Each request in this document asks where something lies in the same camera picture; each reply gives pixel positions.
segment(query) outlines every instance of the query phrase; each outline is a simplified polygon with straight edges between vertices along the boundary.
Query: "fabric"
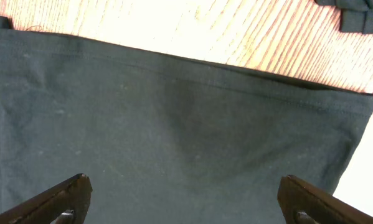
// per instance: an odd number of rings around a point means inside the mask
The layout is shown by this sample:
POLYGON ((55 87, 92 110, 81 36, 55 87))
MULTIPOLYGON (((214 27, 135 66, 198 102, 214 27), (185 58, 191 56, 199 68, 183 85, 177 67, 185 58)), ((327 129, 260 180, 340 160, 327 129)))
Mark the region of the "fabric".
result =
POLYGON ((332 193, 372 110, 371 94, 0 29, 0 212, 82 172, 85 223, 284 223, 281 176, 332 193))
POLYGON ((373 0, 316 0, 322 6, 337 6, 342 10, 341 32, 373 34, 373 0))

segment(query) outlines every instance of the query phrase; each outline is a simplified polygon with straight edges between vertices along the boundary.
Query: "light wood grain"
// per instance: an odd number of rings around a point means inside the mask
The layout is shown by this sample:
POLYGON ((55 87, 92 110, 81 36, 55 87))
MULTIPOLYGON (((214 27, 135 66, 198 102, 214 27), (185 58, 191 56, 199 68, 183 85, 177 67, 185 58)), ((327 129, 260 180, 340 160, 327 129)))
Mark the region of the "light wood grain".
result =
MULTIPOLYGON (((0 16, 19 30, 79 35, 373 93, 373 35, 340 33, 340 12, 313 0, 8 0, 0 1, 0 16)), ((365 170, 358 173, 367 177, 366 187, 357 187, 357 172, 346 172, 336 195, 373 215, 373 198, 354 200, 356 192, 373 193, 373 166, 367 166, 373 117, 356 155, 348 170, 365 170)))

